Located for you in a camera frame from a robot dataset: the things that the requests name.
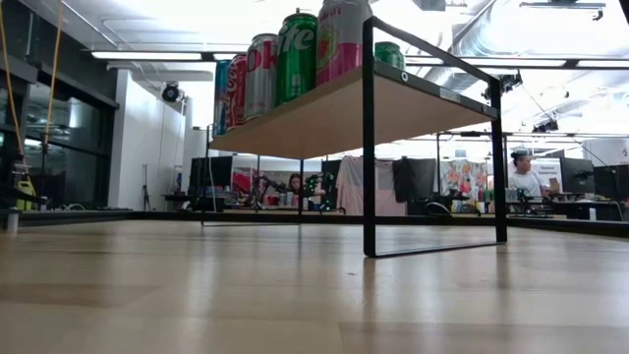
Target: green can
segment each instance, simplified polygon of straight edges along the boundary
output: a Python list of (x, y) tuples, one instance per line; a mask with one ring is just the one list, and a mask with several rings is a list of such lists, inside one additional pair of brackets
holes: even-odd
[(277, 47), (276, 106), (315, 88), (316, 26), (316, 17), (309, 14), (284, 19)]
[(405, 69), (404, 55), (400, 46), (393, 42), (378, 42), (375, 44), (375, 60), (386, 63), (400, 70)]

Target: wooden floor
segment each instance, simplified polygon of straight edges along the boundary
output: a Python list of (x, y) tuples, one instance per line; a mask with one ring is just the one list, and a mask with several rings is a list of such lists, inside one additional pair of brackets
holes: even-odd
[[(381, 246), (490, 228), (383, 227)], [(629, 352), (629, 243), (365, 259), (362, 229), (125, 221), (0, 236), (2, 354)]]

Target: man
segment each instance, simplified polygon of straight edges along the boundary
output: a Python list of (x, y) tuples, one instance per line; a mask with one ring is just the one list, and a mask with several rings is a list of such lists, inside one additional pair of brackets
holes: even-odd
[(509, 177), (509, 188), (524, 190), (527, 197), (541, 197), (543, 183), (537, 173), (531, 171), (531, 159), (522, 152), (511, 153), (515, 172)]

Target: wooden shelf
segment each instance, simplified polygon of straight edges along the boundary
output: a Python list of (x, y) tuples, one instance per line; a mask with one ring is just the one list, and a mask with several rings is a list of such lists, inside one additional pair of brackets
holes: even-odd
[[(488, 122), (495, 109), (377, 63), (375, 143), (415, 138)], [(363, 146), (362, 68), (313, 89), (272, 112), (216, 137), (210, 148), (307, 159)]]

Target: blue can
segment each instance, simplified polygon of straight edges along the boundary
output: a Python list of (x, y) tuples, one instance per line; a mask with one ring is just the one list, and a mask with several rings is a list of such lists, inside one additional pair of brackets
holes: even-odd
[(213, 137), (227, 134), (227, 108), (229, 107), (229, 94), (227, 82), (229, 80), (229, 63), (231, 60), (219, 60), (216, 62), (216, 75), (214, 77), (214, 129)]

